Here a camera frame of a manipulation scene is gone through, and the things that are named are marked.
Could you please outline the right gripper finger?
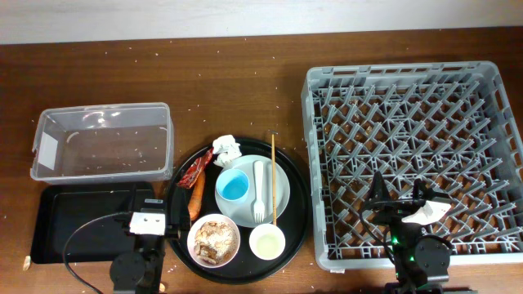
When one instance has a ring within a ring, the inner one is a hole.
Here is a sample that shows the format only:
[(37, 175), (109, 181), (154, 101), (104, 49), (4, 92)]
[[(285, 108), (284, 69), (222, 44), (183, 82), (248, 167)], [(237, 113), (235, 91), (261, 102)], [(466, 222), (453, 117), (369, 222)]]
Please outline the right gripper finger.
[(377, 171), (371, 183), (369, 190), (369, 200), (378, 201), (378, 200), (390, 200), (391, 196), (387, 189), (387, 183), (383, 179), (382, 173)]
[(433, 188), (427, 188), (426, 183), (416, 179), (413, 183), (413, 200), (432, 200), (439, 195)]

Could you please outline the orange carrot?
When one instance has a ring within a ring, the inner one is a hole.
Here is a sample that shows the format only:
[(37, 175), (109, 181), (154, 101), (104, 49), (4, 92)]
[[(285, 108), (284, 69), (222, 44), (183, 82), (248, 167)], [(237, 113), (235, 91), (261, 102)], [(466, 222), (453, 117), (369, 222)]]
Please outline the orange carrot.
[(188, 211), (190, 214), (190, 220), (195, 221), (199, 217), (199, 213), (203, 201), (203, 191), (205, 186), (205, 172), (202, 171), (193, 186), (192, 195), (188, 204)]

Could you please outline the white bowl with food scraps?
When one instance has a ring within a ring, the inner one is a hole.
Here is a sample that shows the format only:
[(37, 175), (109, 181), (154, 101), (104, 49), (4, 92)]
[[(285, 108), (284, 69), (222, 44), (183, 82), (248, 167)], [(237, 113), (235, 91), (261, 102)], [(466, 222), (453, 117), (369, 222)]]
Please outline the white bowl with food scraps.
[(186, 238), (187, 250), (193, 261), (204, 268), (216, 269), (231, 262), (241, 241), (237, 225), (222, 214), (200, 217)]

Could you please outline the blue cup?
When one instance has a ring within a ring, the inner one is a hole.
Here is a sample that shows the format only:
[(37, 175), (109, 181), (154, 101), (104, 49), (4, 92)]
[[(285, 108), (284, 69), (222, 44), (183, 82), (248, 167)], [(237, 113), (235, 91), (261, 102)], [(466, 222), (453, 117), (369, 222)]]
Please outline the blue cup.
[(220, 198), (231, 203), (241, 203), (250, 188), (249, 178), (239, 169), (224, 170), (217, 178), (216, 191)]

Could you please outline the red snack wrapper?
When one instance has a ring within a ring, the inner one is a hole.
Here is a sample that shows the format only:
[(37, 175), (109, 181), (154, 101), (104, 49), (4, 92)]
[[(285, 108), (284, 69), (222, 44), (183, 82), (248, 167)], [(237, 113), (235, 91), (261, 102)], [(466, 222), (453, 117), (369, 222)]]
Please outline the red snack wrapper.
[(183, 189), (191, 189), (213, 157), (213, 148), (209, 149), (202, 157), (197, 158), (177, 185)]

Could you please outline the grey plate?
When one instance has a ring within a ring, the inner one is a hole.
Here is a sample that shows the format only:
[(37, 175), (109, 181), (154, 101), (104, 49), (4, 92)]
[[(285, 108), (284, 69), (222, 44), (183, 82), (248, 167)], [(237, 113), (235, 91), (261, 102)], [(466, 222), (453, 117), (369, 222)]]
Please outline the grey plate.
[[(215, 192), (215, 200), (217, 202), (218, 209), (220, 212), (228, 216), (234, 223), (239, 226), (254, 228), (259, 225), (256, 222), (254, 213), (254, 203), (256, 200), (256, 188), (255, 188), (255, 168), (254, 163), (260, 161), (263, 164), (263, 182), (261, 190), (261, 200), (265, 205), (264, 219), (259, 224), (271, 223), (273, 220), (273, 198), (272, 198), (272, 162), (270, 158), (261, 155), (244, 155), (236, 158), (232, 161), (225, 169), (221, 171), (223, 173), (230, 169), (239, 169), (244, 172), (248, 177), (248, 192), (245, 200), (241, 200), (239, 203), (236, 201), (227, 201)], [(289, 179), (284, 172), (283, 168), (276, 163), (276, 215), (280, 217), (287, 207), (290, 199), (290, 183)]]

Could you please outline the white plastic fork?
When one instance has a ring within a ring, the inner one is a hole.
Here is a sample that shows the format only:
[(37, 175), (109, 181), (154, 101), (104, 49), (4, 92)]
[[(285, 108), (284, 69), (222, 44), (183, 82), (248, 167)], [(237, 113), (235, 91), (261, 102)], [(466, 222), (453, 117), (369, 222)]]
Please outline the white plastic fork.
[(265, 204), (263, 202), (263, 180), (264, 180), (264, 164), (262, 161), (256, 161), (253, 164), (254, 168), (254, 183), (255, 183), (255, 202), (253, 204), (254, 220), (257, 223), (262, 223), (265, 219)]

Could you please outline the small white cup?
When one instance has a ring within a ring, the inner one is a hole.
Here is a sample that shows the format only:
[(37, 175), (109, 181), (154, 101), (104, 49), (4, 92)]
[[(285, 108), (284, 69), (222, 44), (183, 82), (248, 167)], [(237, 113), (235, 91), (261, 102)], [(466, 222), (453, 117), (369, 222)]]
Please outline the small white cup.
[(283, 253), (285, 236), (276, 225), (258, 225), (249, 236), (249, 246), (256, 257), (264, 261), (271, 261)]

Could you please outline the white tissue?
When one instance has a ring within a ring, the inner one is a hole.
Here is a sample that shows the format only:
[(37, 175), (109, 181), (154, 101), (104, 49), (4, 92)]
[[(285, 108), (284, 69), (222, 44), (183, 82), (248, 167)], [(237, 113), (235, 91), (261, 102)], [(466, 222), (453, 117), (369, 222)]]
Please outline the white tissue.
[(239, 149), (240, 143), (237, 143), (232, 135), (216, 138), (212, 143), (212, 147), (212, 153), (217, 156), (213, 163), (219, 167), (225, 167), (236, 158), (242, 156)]

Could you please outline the wooden chopstick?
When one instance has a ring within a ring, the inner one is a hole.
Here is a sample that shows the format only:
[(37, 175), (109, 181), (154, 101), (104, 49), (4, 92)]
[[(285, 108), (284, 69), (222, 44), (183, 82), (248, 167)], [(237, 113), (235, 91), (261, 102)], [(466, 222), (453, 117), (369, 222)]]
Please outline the wooden chopstick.
[(277, 196), (276, 196), (276, 162), (275, 162), (275, 131), (271, 133), (271, 188), (272, 188), (272, 224), (277, 226)]

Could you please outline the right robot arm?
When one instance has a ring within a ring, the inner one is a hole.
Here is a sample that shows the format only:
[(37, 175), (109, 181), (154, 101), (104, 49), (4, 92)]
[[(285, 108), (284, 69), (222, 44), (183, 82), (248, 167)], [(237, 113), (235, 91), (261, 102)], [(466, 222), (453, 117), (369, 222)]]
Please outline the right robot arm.
[(451, 208), (448, 194), (417, 179), (411, 198), (393, 199), (381, 172), (376, 172), (360, 209), (360, 222), (395, 267), (396, 281), (385, 293), (442, 293), (449, 281), (453, 245), (445, 238), (425, 233)]

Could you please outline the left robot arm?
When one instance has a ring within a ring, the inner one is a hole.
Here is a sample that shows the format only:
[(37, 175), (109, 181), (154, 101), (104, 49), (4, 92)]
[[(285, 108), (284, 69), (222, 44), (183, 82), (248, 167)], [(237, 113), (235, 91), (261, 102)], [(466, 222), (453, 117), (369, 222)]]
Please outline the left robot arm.
[(159, 293), (165, 242), (179, 240), (191, 227), (186, 197), (163, 201), (142, 197), (133, 189), (129, 210), (115, 220), (133, 238), (133, 247), (110, 266), (114, 292)]

